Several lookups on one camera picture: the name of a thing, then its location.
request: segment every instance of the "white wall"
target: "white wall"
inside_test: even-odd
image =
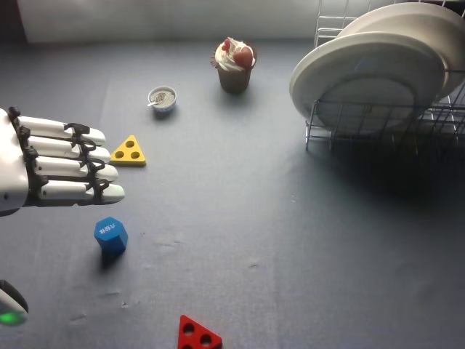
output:
[[[29,42],[313,37],[319,0],[19,0]],[[369,0],[349,0],[361,15]],[[393,0],[373,0],[374,6]],[[340,15],[345,0],[323,0]]]

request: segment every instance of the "round hole in triangle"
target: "round hole in triangle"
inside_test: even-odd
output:
[[[210,337],[210,334],[204,334],[202,337],[201,337],[201,344],[204,346],[204,347],[209,347],[210,344],[211,344],[211,337]]]
[[[182,333],[186,336],[192,336],[194,333],[194,325],[185,324],[184,327],[182,327]]]

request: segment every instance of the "whipped cream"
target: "whipped cream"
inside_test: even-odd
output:
[[[244,47],[248,47],[251,50],[252,54],[254,54],[254,51],[250,46],[247,46],[242,41],[236,41],[233,38],[228,39],[230,40],[230,49],[228,51],[223,51],[222,47],[224,42],[222,42],[217,47],[217,50],[215,52],[215,60],[218,63],[218,65],[225,71],[244,71],[245,69],[237,65],[234,61],[234,54],[236,52],[241,51]],[[254,65],[255,58],[252,60],[252,67]]]

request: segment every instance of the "tabletop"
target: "tabletop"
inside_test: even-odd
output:
[[[463,348],[463,177],[306,152],[288,83],[312,42],[256,43],[239,96],[216,45],[0,49],[2,108],[100,129],[110,152],[134,135],[147,159],[118,169],[120,203],[1,218],[0,278],[30,318],[0,348],[176,348],[182,314],[225,349]],[[164,118],[160,85],[177,91]],[[108,216],[129,235],[111,264],[93,236]]]

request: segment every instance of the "dish rack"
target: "dish rack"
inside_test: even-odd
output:
[[[342,4],[340,12],[335,9],[334,2],[329,4],[329,0],[320,0],[318,8],[318,19],[315,29],[315,47],[324,42],[335,39],[340,31],[356,20],[359,16],[373,9],[396,4],[398,0],[369,0],[366,2],[365,10],[360,11],[360,0],[357,6],[352,8],[354,1],[346,0],[345,6]],[[419,1],[438,4],[454,10],[462,18],[465,17],[464,3],[456,0],[448,1]],[[310,119],[306,121],[305,149],[308,151],[309,142],[326,141],[329,148],[333,150],[339,143],[350,143],[350,147],[360,143],[368,143],[376,151],[383,150],[383,153],[408,153],[414,156],[423,156],[434,153],[438,160],[450,153],[461,154],[465,159],[465,71],[450,71],[447,73],[460,75],[464,82],[451,95],[441,99],[433,105],[386,105],[386,104],[362,104],[362,103],[333,103],[324,100],[316,100],[312,105],[308,105],[307,112]],[[330,129],[326,127],[318,118],[317,110],[320,105],[325,106],[325,110],[330,110],[337,117],[336,126]],[[407,121],[396,122],[396,118],[405,115],[405,109],[412,110],[412,117]],[[357,118],[357,129],[344,133],[341,119],[353,116]],[[382,117],[378,125],[383,125],[381,129],[369,129],[365,123],[365,117]]]

